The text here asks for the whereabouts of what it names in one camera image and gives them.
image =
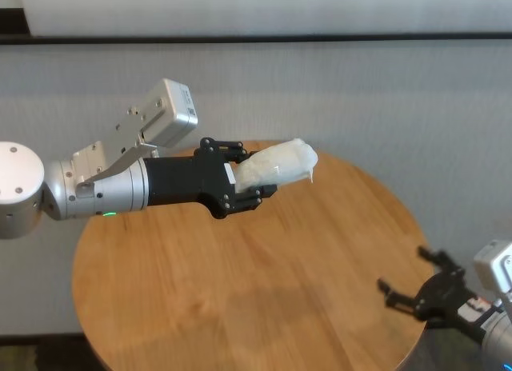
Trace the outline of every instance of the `black stripe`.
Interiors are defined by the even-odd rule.
[[[512,39],[511,32],[497,33],[428,33],[428,34],[359,34],[359,35],[283,35],[228,37],[32,37],[0,36],[0,45],[62,44],[138,44],[138,43],[261,43],[261,42],[365,42],[425,40],[492,40]]]
[[[56,333],[45,335],[6,335],[0,336],[0,347],[8,345],[39,345],[47,339],[67,339],[72,341],[85,341],[83,333]]]
[[[23,9],[0,9],[0,34],[29,35],[25,11]]]

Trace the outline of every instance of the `metal bracket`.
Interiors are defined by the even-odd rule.
[[[94,196],[95,181],[120,174],[158,146],[175,145],[197,124],[189,88],[162,79],[103,140],[73,154],[77,197]]]

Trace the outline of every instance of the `wooden tabletop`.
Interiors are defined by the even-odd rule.
[[[268,146],[246,143],[249,150]],[[78,318],[114,371],[392,370],[423,325],[384,307],[384,277],[431,275],[402,203],[320,153],[314,183],[213,219],[198,204],[93,217],[78,244]]]

